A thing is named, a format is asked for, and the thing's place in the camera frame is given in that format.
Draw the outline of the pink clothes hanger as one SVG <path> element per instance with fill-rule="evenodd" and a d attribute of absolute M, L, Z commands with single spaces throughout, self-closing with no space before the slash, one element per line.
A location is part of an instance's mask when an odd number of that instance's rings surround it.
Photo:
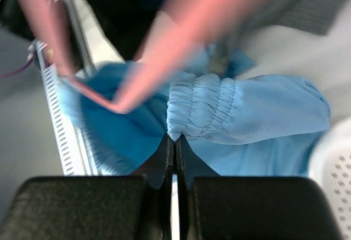
<path fill-rule="evenodd" d="M 132 68 L 108 100 L 75 79 L 65 31 L 50 0 L 18 0 L 35 35 L 53 50 L 57 72 L 76 89 L 106 109 L 125 114 L 151 95 L 180 69 L 196 41 L 207 41 L 238 24 L 265 0 L 167 0 L 175 23 L 150 42 L 141 63 Z"/>

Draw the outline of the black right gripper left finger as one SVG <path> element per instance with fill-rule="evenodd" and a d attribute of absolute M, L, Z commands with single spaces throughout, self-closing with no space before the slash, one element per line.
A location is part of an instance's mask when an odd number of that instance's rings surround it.
<path fill-rule="evenodd" d="M 34 177 L 18 189 L 1 239 L 170 239 L 173 146 L 128 176 Z"/>

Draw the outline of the light blue shorts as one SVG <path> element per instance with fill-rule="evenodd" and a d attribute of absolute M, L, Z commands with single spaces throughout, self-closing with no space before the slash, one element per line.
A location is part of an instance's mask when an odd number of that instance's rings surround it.
<path fill-rule="evenodd" d="M 209 56 L 201 50 L 187 71 L 126 115 L 60 81 L 60 104 L 90 135 L 97 166 L 110 175 L 130 174 L 168 134 L 173 141 L 185 136 L 194 153 L 223 176 L 305 176 L 313 146 L 330 126 L 325 97 L 299 76 L 235 79 L 253 65 L 239 51 L 220 78 L 207 72 Z"/>

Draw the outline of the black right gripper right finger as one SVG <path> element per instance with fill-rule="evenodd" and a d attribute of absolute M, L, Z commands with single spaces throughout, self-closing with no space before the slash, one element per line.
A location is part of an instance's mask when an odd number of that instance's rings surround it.
<path fill-rule="evenodd" d="M 302 177 L 221 177 L 175 143 L 181 239 L 342 239 L 321 187 Z"/>

